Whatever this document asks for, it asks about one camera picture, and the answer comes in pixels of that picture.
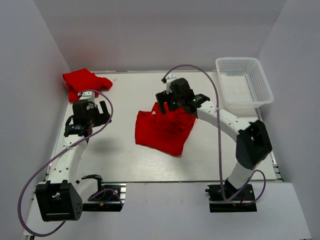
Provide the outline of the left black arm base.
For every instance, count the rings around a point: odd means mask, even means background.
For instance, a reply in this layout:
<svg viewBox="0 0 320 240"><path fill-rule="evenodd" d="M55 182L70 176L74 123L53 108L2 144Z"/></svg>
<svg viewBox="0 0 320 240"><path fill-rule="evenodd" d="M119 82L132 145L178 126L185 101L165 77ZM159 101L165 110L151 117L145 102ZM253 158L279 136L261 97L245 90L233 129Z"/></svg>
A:
<svg viewBox="0 0 320 240"><path fill-rule="evenodd" d="M122 210L126 198L126 183L104 182L98 174L86 175L81 180L93 180L97 190L92 196L103 191L95 197L90 196L90 199L83 203L84 212L120 212Z"/></svg>

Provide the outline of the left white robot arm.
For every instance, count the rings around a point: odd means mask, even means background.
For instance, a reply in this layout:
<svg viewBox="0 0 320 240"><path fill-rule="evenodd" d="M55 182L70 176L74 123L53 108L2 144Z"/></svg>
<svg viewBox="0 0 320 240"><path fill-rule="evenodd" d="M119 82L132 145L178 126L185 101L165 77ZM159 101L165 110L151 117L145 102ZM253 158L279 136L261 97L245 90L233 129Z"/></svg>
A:
<svg viewBox="0 0 320 240"><path fill-rule="evenodd" d="M42 220L45 222L77 221L83 204L93 197L105 196L106 187L98 174L77 178L76 173L84 150L93 133L93 128L111 121L105 101L97 106L94 100L81 99L72 104L73 114L67 119L64 129L64 149L57 158L48 179L39 183L35 190Z"/></svg>

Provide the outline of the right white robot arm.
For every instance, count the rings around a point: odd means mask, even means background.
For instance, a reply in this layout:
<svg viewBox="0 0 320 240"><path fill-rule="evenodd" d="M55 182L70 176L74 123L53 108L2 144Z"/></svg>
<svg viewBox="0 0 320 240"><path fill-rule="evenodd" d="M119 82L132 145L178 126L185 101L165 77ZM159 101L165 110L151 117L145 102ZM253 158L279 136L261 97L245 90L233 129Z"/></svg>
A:
<svg viewBox="0 0 320 240"><path fill-rule="evenodd" d="M169 77L163 79L166 89L156 94L162 114L178 109L217 127L218 133L227 134L236 144L237 163L225 180L224 192L236 200L244 193L244 185L252 177L254 170L272 151L272 144L265 124L235 116L217 107L204 94L194 94L185 78Z"/></svg>

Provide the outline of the white plastic basket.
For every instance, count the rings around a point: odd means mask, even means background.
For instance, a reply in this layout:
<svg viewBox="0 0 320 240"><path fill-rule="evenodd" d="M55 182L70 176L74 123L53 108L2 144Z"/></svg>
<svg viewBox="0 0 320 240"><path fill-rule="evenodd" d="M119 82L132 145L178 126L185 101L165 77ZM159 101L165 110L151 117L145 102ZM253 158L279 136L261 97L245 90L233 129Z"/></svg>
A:
<svg viewBox="0 0 320 240"><path fill-rule="evenodd" d="M254 57L220 57L215 60L226 109L257 109L274 96L260 61Z"/></svg>

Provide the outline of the folded red t shirt stack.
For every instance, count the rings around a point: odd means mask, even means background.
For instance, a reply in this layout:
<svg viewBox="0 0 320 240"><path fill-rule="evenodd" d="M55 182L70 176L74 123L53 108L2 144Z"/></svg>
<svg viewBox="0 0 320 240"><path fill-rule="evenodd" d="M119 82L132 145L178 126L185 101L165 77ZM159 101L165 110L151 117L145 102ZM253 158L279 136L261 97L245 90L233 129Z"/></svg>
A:
<svg viewBox="0 0 320 240"><path fill-rule="evenodd" d="M98 77L86 68L62 75L68 90L68 101L73 103L80 99L79 92L85 90L109 90L113 83L106 77Z"/></svg>

